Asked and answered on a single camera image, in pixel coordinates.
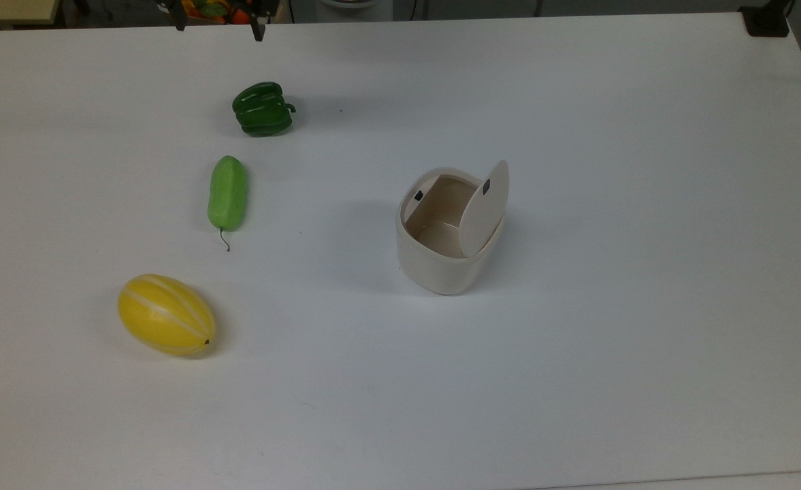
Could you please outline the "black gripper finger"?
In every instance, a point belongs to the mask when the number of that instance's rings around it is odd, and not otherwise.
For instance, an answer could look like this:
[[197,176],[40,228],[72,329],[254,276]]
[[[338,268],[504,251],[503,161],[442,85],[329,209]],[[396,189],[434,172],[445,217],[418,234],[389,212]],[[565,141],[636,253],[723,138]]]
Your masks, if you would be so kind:
[[169,15],[174,28],[177,31],[184,31],[186,27],[186,10],[179,0],[158,0],[158,9]]
[[248,1],[248,18],[257,42],[263,41],[266,26],[269,24],[270,19],[275,18],[280,3],[279,0]]

